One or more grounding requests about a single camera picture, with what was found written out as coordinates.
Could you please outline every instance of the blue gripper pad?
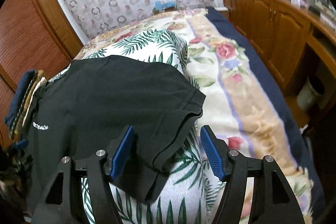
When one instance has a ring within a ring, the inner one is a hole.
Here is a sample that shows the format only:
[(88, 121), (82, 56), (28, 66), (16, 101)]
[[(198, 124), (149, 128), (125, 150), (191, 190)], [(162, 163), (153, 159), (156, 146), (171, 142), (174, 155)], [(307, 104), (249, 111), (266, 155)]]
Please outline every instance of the blue gripper pad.
[(128, 155), (130, 154), (132, 144), (134, 141), (134, 131), (133, 127), (130, 126), (122, 139), (117, 151), (114, 154), (112, 160), (112, 169), (110, 176), (113, 181), (121, 175), (124, 170)]
[(222, 158), (204, 126), (201, 128), (201, 142), (208, 157), (213, 174), (218, 177), (220, 181), (223, 181), (225, 173), (223, 170)]

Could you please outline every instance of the navy blue cloth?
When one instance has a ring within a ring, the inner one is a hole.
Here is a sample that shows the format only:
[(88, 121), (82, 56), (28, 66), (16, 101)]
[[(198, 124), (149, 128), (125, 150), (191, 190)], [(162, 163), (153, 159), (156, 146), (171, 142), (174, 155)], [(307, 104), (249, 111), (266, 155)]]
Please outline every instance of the navy blue cloth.
[(309, 178), (314, 182), (314, 186), (311, 191), (311, 205), (313, 208), (313, 219), (317, 219), (325, 208), (322, 185), (309, 156), (309, 152), (305, 146), (300, 130), (292, 117), (290, 109), (288, 108), (277, 83), (268, 72), (264, 63), (259, 58), (248, 40), (239, 34), (235, 27), (221, 13), (212, 7), (207, 7), (207, 9), (209, 12), (206, 17), (213, 25), (215, 25), (219, 33), (227, 38), (234, 39), (241, 47), (245, 48), (245, 54), (250, 60), (249, 63), (251, 71), (259, 80), (260, 85), (278, 112), (279, 117), (283, 120), (292, 155), (299, 166), (308, 168)]
[(9, 106), (8, 115), (4, 118), (4, 123), (6, 124), (6, 126), (8, 126), (9, 129), (11, 129), (14, 119), (19, 111), (20, 105), (24, 99), (27, 88), (31, 80), (34, 78), (34, 75), (35, 70), (30, 69), (29, 71), (24, 73), (19, 83), (17, 84), (16, 92)]

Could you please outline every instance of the metal screw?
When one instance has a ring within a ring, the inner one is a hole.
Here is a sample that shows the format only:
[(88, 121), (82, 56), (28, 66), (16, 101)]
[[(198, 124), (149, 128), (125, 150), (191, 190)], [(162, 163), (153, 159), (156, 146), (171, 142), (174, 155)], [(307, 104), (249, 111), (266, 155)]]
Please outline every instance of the metal screw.
[(267, 160), (268, 162), (272, 162), (274, 160), (274, 158), (272, 156), (267, 155), (265, 157), (265, 160)]
[(230, 150), (229, 153), (230, 153), (230, 155), (233, 156), (233, 157), (238, 156), (238, 154), (239, 154), (238, 151), (237, 151), (237, 150), (234, 150), (234, 149)]
[(64, 164), (66, 164), (67, 162), (69, 162), (69, 160), (70, 160), (70, 157), (66, 156), (66, 157), (63, 157), (61, 159), (61, 162), (64, 163)]
[(104, 150), (98, 150), (98, 151), (96, 152), (96, 155), (97, 155), (98, 157), (104, 156), (104, 155), (105, 155), (105, 151), (104, 151)]

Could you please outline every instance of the floral bedspread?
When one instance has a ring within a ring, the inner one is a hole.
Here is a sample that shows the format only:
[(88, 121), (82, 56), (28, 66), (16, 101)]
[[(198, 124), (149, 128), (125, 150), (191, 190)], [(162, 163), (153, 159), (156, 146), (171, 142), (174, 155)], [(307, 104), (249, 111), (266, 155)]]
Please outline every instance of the floral bedspread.
[[(208, 124), (230, 149), (259, 159), (272, 155), (298, 199), (305, 222), (311, 223), (313, 182), (309, 180), (308, 170), (298, 166), (292, 157), (283, 122), (250, 71), (244, 48), (221, 36), (205, 14), (205, 9), (158, 14), (93, 38), (76, 57), (120, 54), (144, 62), (170, 63), (206, 95), (203, 116), (177, 152), (171, 175), (155, 203), (140, 204), (110, 185), (123, 222), (212, 222), (225, 183), (213, 175), (200, 142), (200, 128)], [(172, 52), (167, 45), (149, 49), (150, 46), (140, 46), (132, 40), (134, 35), (154, 29), (176, 34), (176, 50)], [(86, 179), (82, 181), (82, 188), (87, 216), (94, 223)], [(252, 193), (253, 178), (249, 178), (240, 223), (248, 223)]]

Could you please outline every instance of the bed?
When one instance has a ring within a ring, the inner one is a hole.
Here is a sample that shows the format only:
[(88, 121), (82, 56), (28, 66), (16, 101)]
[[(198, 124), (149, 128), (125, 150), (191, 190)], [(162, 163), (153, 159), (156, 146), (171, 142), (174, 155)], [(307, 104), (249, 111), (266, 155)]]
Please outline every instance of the bed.
[[(166, 45), (126, 46), (125, 38), (155, 29), (167, 29), (182, 42), (175, 44), (173, 52)], [(219, 12), (210, 7), (158, 14), (93, 38), (75, 59), (109, 55), (169, 63), (207, 96), (203, 117), (176, 154), (171, 175), (155, 203), (140, 204), (110, 184), (124, 223), (174, 223), (181, 218), (184, 223), (212, 221), (225, 183), (212, 174), (202, 148), (199, 135), (205, 124), (229, 148), (246, 156), (272, 155), (299, 201), (305, 222), (321, 214), (325, 206), (322, 186), (280, 89), (247, 39)], [(248, 222), (252, 192), (251, 178), (241, 223)], [(87, 217), (94, 223), (87, 179), (82, 179), (82, 193)]]

